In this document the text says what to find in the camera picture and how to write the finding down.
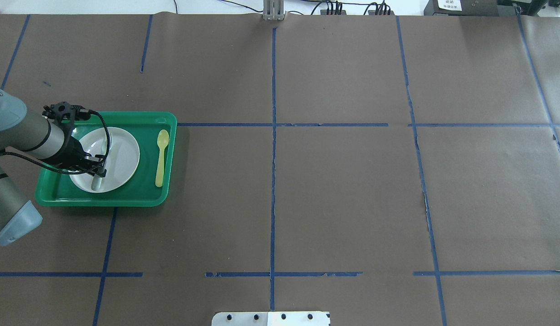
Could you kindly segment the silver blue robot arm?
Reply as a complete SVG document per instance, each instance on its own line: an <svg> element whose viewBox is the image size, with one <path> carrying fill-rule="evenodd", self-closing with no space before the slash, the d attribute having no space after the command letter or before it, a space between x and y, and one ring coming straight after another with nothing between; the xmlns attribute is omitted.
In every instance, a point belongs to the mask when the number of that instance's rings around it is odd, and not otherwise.
<svg viewBox="0 0 560 326"><path fill-rule="evenodd" d="M88 154L73 135L75 122L95 115L104 130L103 152ZM61 175L106 176L111 133L100 113L65 101L38 114L0 89L0 158L16 157ZM0 246L8 246L41 225L32 201L0 166Z"/></svg>

